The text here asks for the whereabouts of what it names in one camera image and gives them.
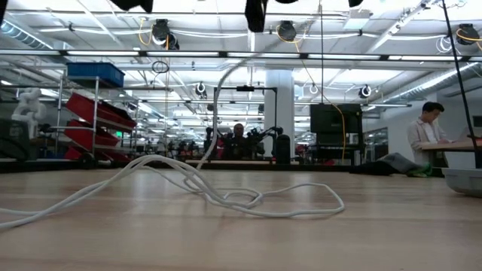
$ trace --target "red crate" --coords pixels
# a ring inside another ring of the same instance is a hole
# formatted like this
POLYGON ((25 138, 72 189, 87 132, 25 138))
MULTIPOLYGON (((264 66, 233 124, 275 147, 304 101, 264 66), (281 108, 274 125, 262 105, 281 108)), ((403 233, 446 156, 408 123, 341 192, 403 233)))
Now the red crate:
MULTIPOLYGON (((90 124, 79 121, 70 120, 67 124, 69 127, 92 127, 90 124)), ((96 129, 96 145, 114 147, 119 139, 104 131, 103 129, 97 127, 96 129)), ((66 129, 64 132, 66 136, 72 139, 74 142, 82 146, 83 148, 91 151, 92 150, 92 130, 87 129, 66 129)))
MULTIPOLYGON (((95 102, 92 99, 73 93, 66 107, 88 123, 93 123, 94 105, 95 102)), ((121 132, 132 132, 136 124, 124 110, 109 105, 107 102, 97 103, 97 125, 121 132)))

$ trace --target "table surface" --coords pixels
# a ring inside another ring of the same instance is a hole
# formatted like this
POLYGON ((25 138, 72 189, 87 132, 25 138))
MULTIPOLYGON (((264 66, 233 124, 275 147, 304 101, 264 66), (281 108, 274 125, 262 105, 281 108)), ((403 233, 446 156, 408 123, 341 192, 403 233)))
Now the table surface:
MULTIPOLYGON (((45 208, 115 170, 1 175, 0 207, 45 208)), ((180 175, 166 171, 172 178, 180 175)), ((0 231, 8 271, 481 270, 482 201, 439 178, 340 172, 205 171, 215 187, 276 190, 326 183, 346 203, 335 216, 265 219, 206 204, 148 170, 79 206, 0 231)), ((331 208, 321 188, 267 197, 259 209, 331 208)), ((14 216, 0 214, 0 221, 14 216)))
MULTIPOLYGON (((482 142, 477 141, 477 146, 482 147, 482 142)), ((463 142, 452 142, 452 143, 447 143, 447 144, 430 144, 423 146, 422 149, 424 151, 430 151, 430 150, 473 150, 474 146, 472 144, 472 141, 463 141, 463 142)))

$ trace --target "ceiling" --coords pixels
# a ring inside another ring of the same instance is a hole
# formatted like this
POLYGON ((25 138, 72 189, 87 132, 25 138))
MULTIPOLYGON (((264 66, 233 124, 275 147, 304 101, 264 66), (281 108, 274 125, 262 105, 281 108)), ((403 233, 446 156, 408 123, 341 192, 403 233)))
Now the ceiling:
MULTIPOLYGON (((40 39, 52 47, 68 46, 76 50, 161 50, 155 43, 148 43, 149 29, 156 19, 168 19, 169 27, 174 31, 181 50, 209 51, 262 51, 273 42, 278 41, 275 34, 280 20, 292 20, 294 26, 305 28, 305 39, 300 41, 302 53, 374 53, 404 55, 446 55, 450 51, 441 52, 441 38, 447 33, 444 13, 437 1, 423 0, 430 4, 429 9, 421 11, 404 25, 393 36, 374 46, 387 29, 411 9, 419 5, 420 0, 365 0, 360 9, 372 13, 369 21, 362 27, 363 35, 358 30, 344 29, 344 23, 352 16, 348 1, 324 1, 323 20, 319 16, 319 0, 303 0, 290 5, 282 5, 270 1, 264 33, 249 33, 243 11, 244 1, 232 0, 177 0, 154 1, 153 14, 145 14, 140 8, 124 12, 108 0, 64 0, 33 1, 9 0, 5 19, 22 27, 32 37, 40 39)), ((460 23, 472 23, 476 30, 482 28, 480 4, 477 0, 447 0, 449 15, 454 29, 460 23)), ((475 44, 462 46, 457 44, 462 55, 480 55, 475 44)), ((31 49, 24 43, 6 35, 0 35, 0 48, 31 49)), ((290 43, 279 42, 269 52, 296 53, 296 47, 290 43)), ((186 106, 182 102, 165 103, 163 100, 181 101, 183 99, 199 99, 195 88, 199 82, 206 85, 208 99, 212 99, 213 87, 218 84, 226 67, 236 63, 235 59, 222 58, 171 58, 171 72, 156 76, 151 70, 152 62, 160 58, 147 57, 76 57, 77 61, 109 61, 123 67, 126 73, 125 85, 142 87, 145 90, 134 90, 128 95, 140 99, 156 100, 146 102, 148 112, 142 112, 140 118, 146 118, 145 126, 163 126, 155 122, 158 114, 162 114, 172 123, 167 126, 177 127, 178 132, 203 134, 209 122, 200 120, 200 116, 208 114, 206 105, 193 104, 186 106), (150 90, 151 87, 168 86, 173 89, 167 93, 162 90, 150 90)), ((6 72, 2 80, 12 84, 24 84, 24 79, 39 84, 56 84, 41 75, 25 69, 13 69, 11 61, 24 64, 37 72, 60 78, 64 66, 52 59, 35 56, 2 56, 0 69, 9 70, 13 75, 9 78, 6 72)), ((453 67, 449 62, 350 62, 325 61, 323 69, 318 60, 307 60, 308 71, 317 85, 323 83, 324 94, 333 102, 363 102, 358 97, 358 88, 365 84, 376 89, 376 95, 389 95, 404 85, 415 81, 430 72, 443 71, 453 67)), ((249 67, 236 70, 224 83, 226 86, 243 84, 264 85, 267 69, 284 68, 293 70, 296 85, 302 91, 297 92, 297 102, 316 102, 321 99, 319 93, 310 92, 312 82, 299 59, 257 59, 249 62, 249 67)), ((118 93, 103 93, 103 98, 113 99, 118 93)), ((261 92, 253 94, 226 90, 221 93, 220 100, 263 102, 261 92)), ((305 105, 296 105, 297 116, 309 115, 305 105)), ((249 126, 262 126, 256 117, 228 117, 233 114, 258 114, 258 106, 223 105, 219 114, 222 126, 233 126, 234 120, 249 126)), ((308 129, 306 122, 295 124, 297 135, 308 129)))

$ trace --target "column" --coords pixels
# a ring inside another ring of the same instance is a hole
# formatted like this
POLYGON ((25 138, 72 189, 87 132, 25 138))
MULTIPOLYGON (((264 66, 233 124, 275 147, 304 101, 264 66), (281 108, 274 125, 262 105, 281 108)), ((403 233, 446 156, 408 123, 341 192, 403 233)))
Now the column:
MULTIPOLYGON (((265 87, 278 88, 276 125, 283 128, 283 134, 291 139, 291 157, 294 157, 294 80, 292 70, 266 70, 265 87)), ((275 126, 275 93, 264 91, 264 129, 275 126)), ((266 157, 271 157, 273 139, 264 140, 266 157)))

